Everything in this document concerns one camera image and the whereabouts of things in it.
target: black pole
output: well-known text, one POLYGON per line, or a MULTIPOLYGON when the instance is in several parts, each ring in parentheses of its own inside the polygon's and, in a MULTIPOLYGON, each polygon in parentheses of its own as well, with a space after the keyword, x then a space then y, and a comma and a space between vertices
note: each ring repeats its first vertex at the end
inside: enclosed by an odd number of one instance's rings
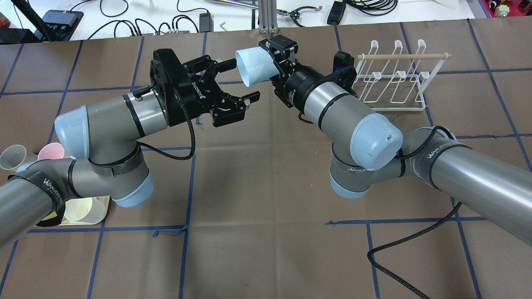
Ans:
POLYGON ((20 10, 20 12, 30 20, 30 22, 39 30, 47 41, 55 41, 57 39, 53 31, 46 25, 46 23, 39 17, 39 15, 31 8, 28 2, 24 0, 11 0, 13 4, 20 10))

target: gray cup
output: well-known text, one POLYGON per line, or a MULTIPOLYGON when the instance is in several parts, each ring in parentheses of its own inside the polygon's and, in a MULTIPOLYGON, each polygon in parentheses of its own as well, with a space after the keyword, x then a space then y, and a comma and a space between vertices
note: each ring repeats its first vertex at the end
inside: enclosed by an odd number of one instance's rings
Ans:
POLYGON ((12 145, 0 154, 0 168, 13 172, 19 171, 22 166, 26 169, 36 161, 37 155, 20 144, 12 145))

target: power adapter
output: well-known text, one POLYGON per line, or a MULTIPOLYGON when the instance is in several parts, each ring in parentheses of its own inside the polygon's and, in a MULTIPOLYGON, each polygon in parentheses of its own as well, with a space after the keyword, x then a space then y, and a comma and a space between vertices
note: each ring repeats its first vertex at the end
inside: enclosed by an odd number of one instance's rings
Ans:
POLYGON ((327 17, 327 24, 329 25, 339 25, 342 17, 344 16, 345 11, 345 2, 344 1, 334 1, 329 12, 329 17, 327 17))
POLYGON ((199 14, 199 31, 200 32, 213 32, 214 31, 214 21, 212 20, 211 13, 200 13, 199 14))

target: white table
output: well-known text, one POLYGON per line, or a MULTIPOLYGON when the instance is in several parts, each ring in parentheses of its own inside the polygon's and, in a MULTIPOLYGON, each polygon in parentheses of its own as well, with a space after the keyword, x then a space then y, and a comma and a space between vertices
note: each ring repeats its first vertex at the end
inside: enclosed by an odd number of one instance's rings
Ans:
MULTIPOLYGON (((48 10, 65 10, 72 5, 79 3, 80 0, 30 0, 31 6, 40 15, 43 16, 48 10)), ((152 23, 156 28, 161 22, 170 23, 172 17, 181 14, 176 10, 176 0, 128 0, 129 10, 116 18, 108 18, 103 16, 99 11, 99 0, 95 0, 88 4, 78 6, 75 10, 83 11, 81 24, 72 36, 72 39, 86 39, 97 28, 111 20, 130 20, 135 18, 144 19, 152 23)), ((305 26, 325 26, 327 24, 327 16, 330 8, 333 5, 333 0, 278 0, 277 8, 291 11, 300 6, 312 5, 323 6, 320 12, 313 12, 306 10, 302 12, 300 23, 305 26)), ((189 10, 196 7, 205 7, 210 10, 213 15, 215 31, 222 31, 220 24, 225 22, 224 27, 227 30, 247 30, 251 29, 251 10, 245 7, 234 5, 216 3, 210 0, 181 0, 179 8, 181 10, 189 10)), ((456 20, 456 19, 474 19, 480 17, 472 12, 477 7, 478 0, 460 0, 459 7, 451 10, 436 2, 399 2, 397 8, 390 14, 383 16, 368 16, 354 8, 347 6, 341 24, 363 24, 363 23, 388 23, 388 22, 410 22, 410 21, 429 21, 429 20, 456 20)), ((120 13, 125 8, 125 4, 121 0, 104 0, 103 9, 107 14, 120 13)), ((0 12, 7 16, 11 22, 12 27, 19 28, 19 20, 17 19, 11 0, 0 0, 0 12)), ((186 13, 196 23, 201 11, 186 13)), ((22 20, 22 25, 32 31, 34 26, 19 12, 22 20)), ((153 33, 153 29, 147 24, 139 23, 142 33, 153 33)), ((294 23, 289 17, 278 17, 279 27, 295 27, 294 23)), ((94 38, 113 37, 114 24, 107 26, 97 33, 94 38)), ((195 29, 186 20, 179 22, 180 30, 190 30, 194 32, 195 29)), ((131 35, 129 29, 124 24, 120 24, 117 30, 117 36, 124 37, 131 35)))

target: pink cup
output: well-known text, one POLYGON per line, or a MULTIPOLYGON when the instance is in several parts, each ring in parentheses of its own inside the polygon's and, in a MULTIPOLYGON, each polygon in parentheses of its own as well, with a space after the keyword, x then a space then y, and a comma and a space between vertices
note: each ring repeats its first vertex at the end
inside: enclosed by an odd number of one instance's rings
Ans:
POLYGON ((68 158, 69 156, 65 153, 63 145, 57 142, 47 144, 43 149, 40 150, 37 160, 55 160, 68 158))

